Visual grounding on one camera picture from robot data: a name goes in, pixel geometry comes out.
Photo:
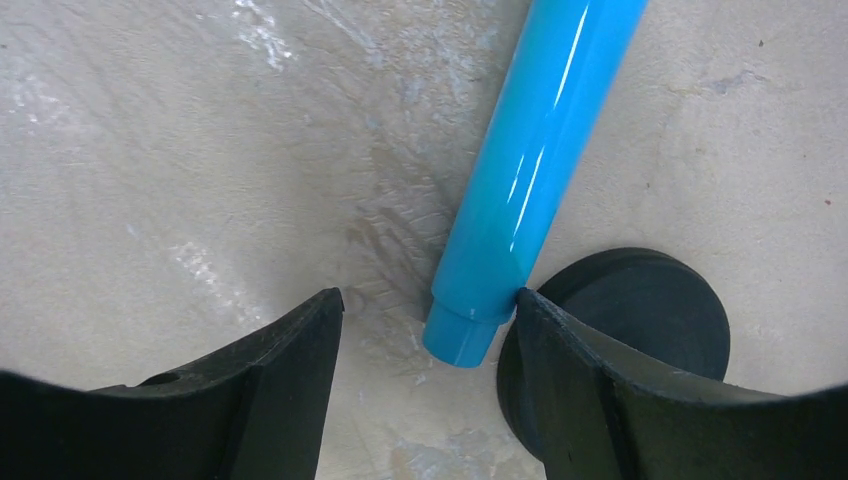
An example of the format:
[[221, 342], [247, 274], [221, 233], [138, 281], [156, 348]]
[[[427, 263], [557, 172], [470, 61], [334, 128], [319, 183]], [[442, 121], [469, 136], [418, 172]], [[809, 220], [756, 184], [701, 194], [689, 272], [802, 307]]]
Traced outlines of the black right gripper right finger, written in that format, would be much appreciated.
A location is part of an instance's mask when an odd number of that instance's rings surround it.
[[539, 293], [517, 336], [550, 479], [843, 479], [847, 389], [782, 396], [641, 353]]

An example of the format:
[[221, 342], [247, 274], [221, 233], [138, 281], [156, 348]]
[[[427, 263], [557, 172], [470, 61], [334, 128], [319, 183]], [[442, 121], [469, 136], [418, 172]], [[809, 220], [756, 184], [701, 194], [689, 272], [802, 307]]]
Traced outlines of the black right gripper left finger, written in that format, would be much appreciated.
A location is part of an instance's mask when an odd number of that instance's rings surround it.
[[1, 375], [5, 479], [312, 479], [342, 330], [328, 288], [136, 386]]

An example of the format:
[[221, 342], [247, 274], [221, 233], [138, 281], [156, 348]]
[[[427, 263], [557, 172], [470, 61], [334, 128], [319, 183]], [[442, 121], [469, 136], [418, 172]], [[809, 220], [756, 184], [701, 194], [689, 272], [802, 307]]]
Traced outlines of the black round-base stand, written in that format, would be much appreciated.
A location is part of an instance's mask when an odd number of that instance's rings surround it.
[[724, 306], [695, 270], [647, 248], [585, 257], [539, 293], [589, 327], [678, 369], [721, 381], [731, 336]]

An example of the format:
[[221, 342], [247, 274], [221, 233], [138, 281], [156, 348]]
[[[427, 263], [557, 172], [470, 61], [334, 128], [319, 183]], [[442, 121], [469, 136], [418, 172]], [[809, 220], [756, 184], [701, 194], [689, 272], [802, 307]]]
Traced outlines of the blue plastic microphone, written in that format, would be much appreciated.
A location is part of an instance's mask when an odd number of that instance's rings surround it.
[[436, 359], [479, 366], [511, 319], [645, 7], [531, 3], [432, 283]]

